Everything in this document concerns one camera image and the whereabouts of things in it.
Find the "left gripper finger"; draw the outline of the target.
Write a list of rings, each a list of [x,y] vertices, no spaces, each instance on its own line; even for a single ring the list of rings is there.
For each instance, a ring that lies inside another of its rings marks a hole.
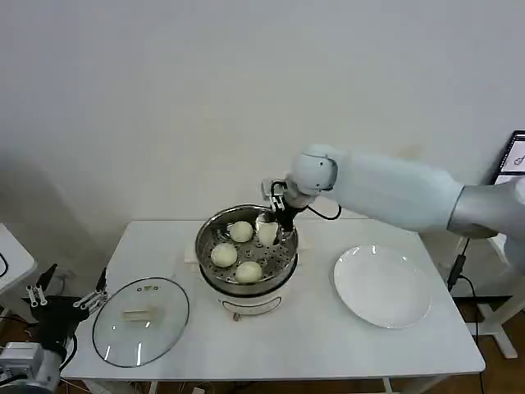
[[[80,300],[73,303],[73,307],[77,309],[92,309],[101,302],[107,299],[107,269],[102,270],[95,289],[88,295],[85,295]]]
[[[26,287],[30,307],[45,306],[48,303],[45,291],[47,290],[56,269],[57,265],[53,264],[47,271],[39,276],[39,279],[34,286],[28,285]]]

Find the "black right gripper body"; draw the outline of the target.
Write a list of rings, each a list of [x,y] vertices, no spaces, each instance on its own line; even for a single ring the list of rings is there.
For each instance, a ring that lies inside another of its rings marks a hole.
[[[282,230],[293,230],[294,219],[302,213],[301,208],[295,208],[287,203],[283,203],[283,208],[278,208],[275,212],[276,222],[281,226]]]

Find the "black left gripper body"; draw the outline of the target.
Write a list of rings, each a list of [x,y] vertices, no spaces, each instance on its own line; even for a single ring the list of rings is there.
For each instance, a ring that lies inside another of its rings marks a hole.
[[[79,324],[89,317],[89,311],[74,303],[80,298],[54,296],[46,298],[47,304],[30,306],[33,318],[38,322],[36,341],[46,350],[65,350],[73,339]]]

